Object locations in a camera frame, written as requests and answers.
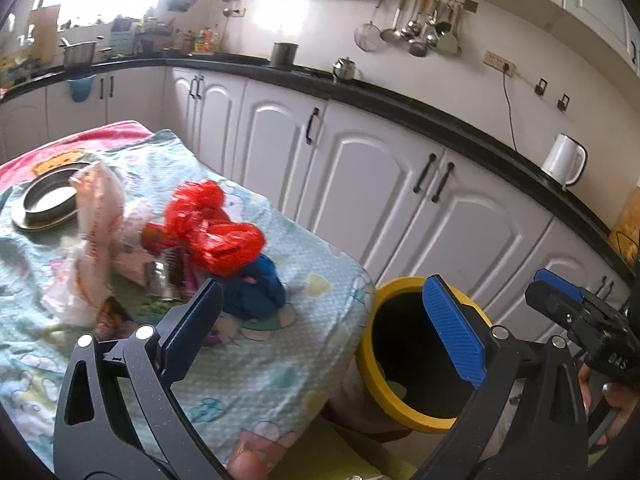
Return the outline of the person's left hand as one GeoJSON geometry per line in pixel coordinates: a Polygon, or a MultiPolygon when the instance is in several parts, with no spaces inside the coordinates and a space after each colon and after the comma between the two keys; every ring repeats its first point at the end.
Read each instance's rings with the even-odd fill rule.
{"type": "Polygon", "coordinates": [[[229,460],[228,473],[234,480],[267,480],[268,468],[251,450],[239,451],[229,460]]]}

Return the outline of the person's right hand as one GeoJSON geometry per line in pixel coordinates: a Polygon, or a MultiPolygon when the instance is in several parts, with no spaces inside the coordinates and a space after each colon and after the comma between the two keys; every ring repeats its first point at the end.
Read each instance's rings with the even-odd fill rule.
{"type": "MultiPolygon", "coordinates": [[[[582,403],[585,412],[589,413],[592,404],[592,394],[589,389],[589,381],[591,378],[591,370],[587,365],[583,365],[579,370],[578,382],[580,392],[582,393],[582,403]]],[[[617,414],[612,422],[603,430],[597,440],[597,446],[605,446],[611,440],[615,439],[622,431],[626,422],[639,402],[639,388],[629,388],[615,382],[606,382],[602,386],[602,398],[611,407],[615,408],[617,414]]]]}

